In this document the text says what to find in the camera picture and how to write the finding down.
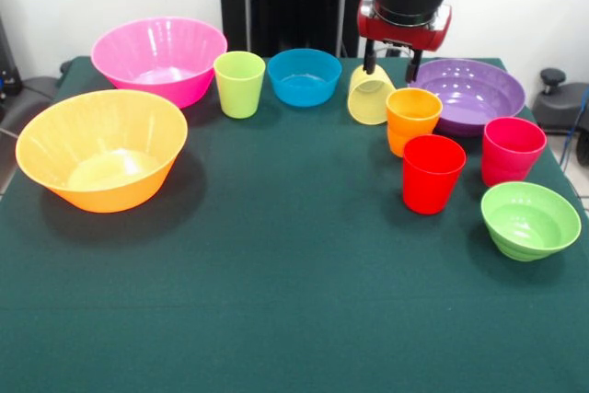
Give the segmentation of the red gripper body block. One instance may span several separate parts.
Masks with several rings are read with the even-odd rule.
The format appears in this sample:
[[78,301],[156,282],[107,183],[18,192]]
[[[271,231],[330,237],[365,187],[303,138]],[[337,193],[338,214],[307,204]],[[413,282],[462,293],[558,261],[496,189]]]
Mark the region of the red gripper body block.
[[360,35],[368,40],[393,42],[420,51],[437,51],[449,29],[449,11],[438,10],[433,21],[424,26],[401,27],[379,16],[357,14]]

